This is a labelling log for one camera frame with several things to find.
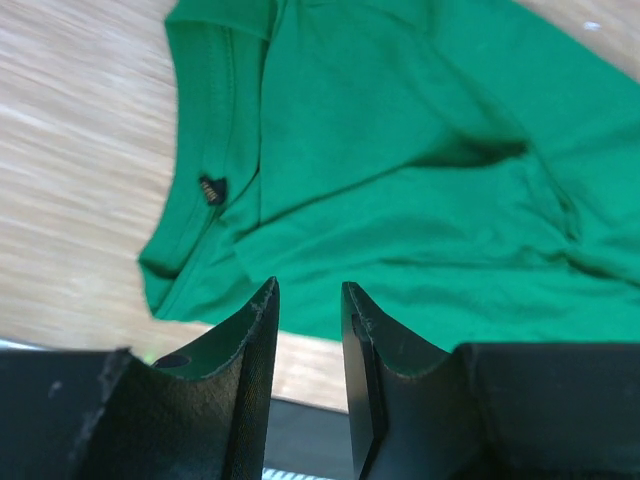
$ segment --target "table surface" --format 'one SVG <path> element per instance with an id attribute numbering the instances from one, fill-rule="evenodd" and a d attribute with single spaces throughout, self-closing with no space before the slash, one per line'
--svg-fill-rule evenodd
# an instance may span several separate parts
<path id="1" fill-rule="evenodd" d="M 0 3 L 0 337 L 152 360 L 208 328 L 151 320 L 135 263 L 172 177 L 173 3 Z M 522 3 L 640 80 L 637 0 Z M 281 334 L 274 382 L 346 408 L 339 344 Z"/>

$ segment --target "black plastic part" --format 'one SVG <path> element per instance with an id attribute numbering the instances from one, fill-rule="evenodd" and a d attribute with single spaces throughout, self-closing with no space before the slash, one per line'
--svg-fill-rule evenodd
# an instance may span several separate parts
<path id="1" fill-rule="evenodd" d="M 356 479 L 640 478 L 640 345 L 449 354 L 354 283 L 342 326 Z"/>
<path id="2" fill-rule="evenodd" d="M 127 350 L 1 352 L 0 478 L 260 479 L 278 316 L 271 279 L 158 368 Z"/>

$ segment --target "green t-shirt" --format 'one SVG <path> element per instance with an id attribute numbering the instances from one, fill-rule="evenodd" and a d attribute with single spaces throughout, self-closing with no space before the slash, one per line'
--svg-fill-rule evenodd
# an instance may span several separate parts
<path id="1" fill-rule="evenodd" d="M 275 275 L 304 335 L 340 338 L 349 280 L 446 349 L 640 340 L 640 86 L 556 28 L 509 0 L 181 0 L 166 27 L 156 318 L 215 324 Z"/>

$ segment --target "wooden table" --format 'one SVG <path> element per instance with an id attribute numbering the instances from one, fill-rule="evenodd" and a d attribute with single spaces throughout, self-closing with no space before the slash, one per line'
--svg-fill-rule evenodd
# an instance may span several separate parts
<path id="1" fill-rule="evenodd" d="M 0 3 L 0 337 L 154 359 L 208 328 L 152 321 L 135 263 L 172 176 L 173 2 Z M 637 0 L 524 3 L 640 80 Z M 346 408 L 340 345 L 282 334 L 274 394 Z"/>

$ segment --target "black label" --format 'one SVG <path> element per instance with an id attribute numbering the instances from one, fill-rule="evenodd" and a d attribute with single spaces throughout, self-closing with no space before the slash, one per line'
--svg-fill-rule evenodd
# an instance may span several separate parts
<path id="1" fill-rule="evenodd" d="M 227 199 L 227 180 L 212 180 L 206 175 L 200 177 L 200 187 L 209 205 L 222 205 Z"/>

